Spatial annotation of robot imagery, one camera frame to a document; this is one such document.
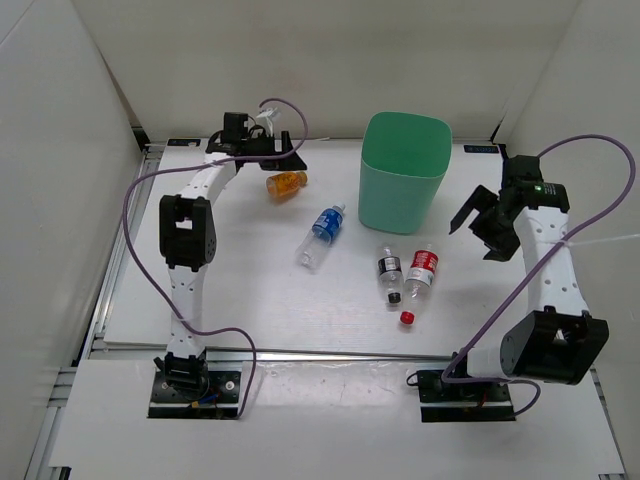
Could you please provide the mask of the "orange juice bottle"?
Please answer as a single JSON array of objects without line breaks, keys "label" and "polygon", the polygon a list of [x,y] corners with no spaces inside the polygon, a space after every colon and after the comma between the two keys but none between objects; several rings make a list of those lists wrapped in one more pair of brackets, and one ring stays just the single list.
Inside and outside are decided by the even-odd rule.
[{"label": "orange juice bottle", "polygon": [[266,179],[266,189],[274,200],[281,200],[296,194],[308,182],[304,171],[288,171]]}]

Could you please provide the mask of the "blue label water bottle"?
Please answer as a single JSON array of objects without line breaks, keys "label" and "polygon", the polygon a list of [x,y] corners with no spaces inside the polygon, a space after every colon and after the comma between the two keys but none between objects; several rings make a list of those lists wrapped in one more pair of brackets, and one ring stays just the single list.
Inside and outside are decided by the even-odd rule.
[{"label": "blue label water bottle", "polygon": [[319,268],[341,230],[344,211],[345,204],[338,203],[321,212],[297,250],[299,265],[310,270]]}]

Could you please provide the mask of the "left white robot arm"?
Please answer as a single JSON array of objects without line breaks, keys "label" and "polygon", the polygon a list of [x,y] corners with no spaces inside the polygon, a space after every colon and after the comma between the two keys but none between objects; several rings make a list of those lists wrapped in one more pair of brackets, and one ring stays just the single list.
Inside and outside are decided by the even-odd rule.
[{"label": "left white robot arm", "polygon": [[172,304],[171,338],[165,357],[157,362],[165,382],[188,400],[206,395],[210,377],[205,346],[195,332],[202,328],[203,288],[217,239],[213,204],[248,157],[257,157],[264,171],[305,170],[288,131],[275,136],[271,112],[266,125],[248,127],[249,115],[227,112],[223,128],[204,151],[203,166],[177,194],[159,204],[159,247],[168,267]]}]

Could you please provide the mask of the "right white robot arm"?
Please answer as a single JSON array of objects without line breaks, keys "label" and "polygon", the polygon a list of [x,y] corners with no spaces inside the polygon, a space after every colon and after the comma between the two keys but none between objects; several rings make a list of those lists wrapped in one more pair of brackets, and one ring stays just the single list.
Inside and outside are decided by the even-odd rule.
[{"label": "right white robot arm", "polygon": [[609,338],[606,321],[593,317],[575,276],[566,244],[569,201],[561,184],[544,180],[540,160],[504,160],[499,192],[478,186],[450,222],[483,241],[486,259],[506,262],[523,255],[528,283],[526,314],[494,346],[473,347],[449,387],[470,400],[486,381],[528,379],[580,383]]}]

